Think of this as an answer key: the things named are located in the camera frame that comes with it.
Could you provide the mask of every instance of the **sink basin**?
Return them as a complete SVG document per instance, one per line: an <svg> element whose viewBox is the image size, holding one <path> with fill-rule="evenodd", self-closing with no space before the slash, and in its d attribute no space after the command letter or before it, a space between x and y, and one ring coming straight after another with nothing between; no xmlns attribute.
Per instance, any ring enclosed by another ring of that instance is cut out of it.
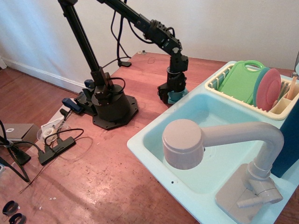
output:
<svg viewBox="0 0 299 224"><path fill-rule="evenodd" d="M223 72L229 62L214 75ZM157 180L202 224L234 224L216 204L215 196L241 164L254 159L262 145L250 141L206 147L202 162L189 170L179 170L167 163L163 153L162 133L177 119L190 119L200 127L251 121L270 123L277 128L283 120L273 120L207 91L205 83L196 87L128 141L128 148ZM273 223L299 185L299 162L281 178L271 175L284 199L264 205L251 223Z"/></svg>

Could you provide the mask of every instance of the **pink plate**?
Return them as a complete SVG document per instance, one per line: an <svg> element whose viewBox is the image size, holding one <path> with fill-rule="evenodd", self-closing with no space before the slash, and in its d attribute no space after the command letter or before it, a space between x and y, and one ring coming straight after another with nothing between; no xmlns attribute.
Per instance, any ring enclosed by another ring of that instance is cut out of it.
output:
<svg viewBox="0 0 299 224"><path fill-rule="evenodd" d="M277 69L270 69L262 78L256 92L256 106L269 111L279 97L281 77Z"/></svg>

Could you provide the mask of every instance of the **wooden tabletop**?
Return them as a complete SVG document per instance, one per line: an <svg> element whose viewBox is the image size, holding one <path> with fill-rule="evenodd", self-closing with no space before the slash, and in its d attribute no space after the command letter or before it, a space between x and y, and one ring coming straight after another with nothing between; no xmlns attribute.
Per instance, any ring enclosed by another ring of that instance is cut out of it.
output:
<svg viewBox="0 0 299 224"><path fill-rule="evenodd" d="M69 126L85 131L77 144L45 167L32 147L28 151L32 159L24 168L31 180L42 170L41 174L22 191L28 184L11 170L4 172L0 205L15 200L19 212L33 224L198 223L127 148L132 136L169 107L157 95L157 87L166 82L169 56L136 54L130 61L131 67L113 74L126 80L125 93L134 96L139 106L129 124L106 131L94 126L89 115L72 114ZM224 64L189 58L187 89L191 91ZM290 76L292 71L280 72ZM64 133L61 138L78 134ZM298 198L297 189L277 224L299 222ZM0 223L8 223L8 218L1 214Z"/></svg>

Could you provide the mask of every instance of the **handle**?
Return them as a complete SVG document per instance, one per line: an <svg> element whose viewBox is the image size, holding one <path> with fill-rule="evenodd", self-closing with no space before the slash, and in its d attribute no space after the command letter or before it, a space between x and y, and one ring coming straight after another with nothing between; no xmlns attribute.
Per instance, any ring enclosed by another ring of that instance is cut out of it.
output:
<svg viewBox="0 0 299 224"><path fill-rule="evenodd" d="M258 67L259 70L256 70L256 71L249 70L249 69L246 67L247 65L254 65L254 66ZM260 62L258 62L258 61L254 61L254 60L248 60L248 61L245 61L245 62L243 63L243 66L244 66L244 68L245 68L246 70L248 70L248 71L250 71L250 72L260 72L260 70L263 69L263 68L265 67L262 63L260 63Z"/></svg>

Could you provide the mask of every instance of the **power strip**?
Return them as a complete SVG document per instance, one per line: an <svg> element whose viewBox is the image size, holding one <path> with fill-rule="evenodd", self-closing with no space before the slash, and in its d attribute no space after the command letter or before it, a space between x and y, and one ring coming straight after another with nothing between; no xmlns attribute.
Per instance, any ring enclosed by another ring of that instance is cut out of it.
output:
<svg viewBox="0 0 299 224"><path fill-rule="evenodd" d="M76 142L72 137L69 137L66 140L58 140L58 145L56 145L53 149L50 149L46 146L45 152L39 151L38 160L40 164L44 166L51 160L55 159L57 156L74 146L75 144Z"/></svg>

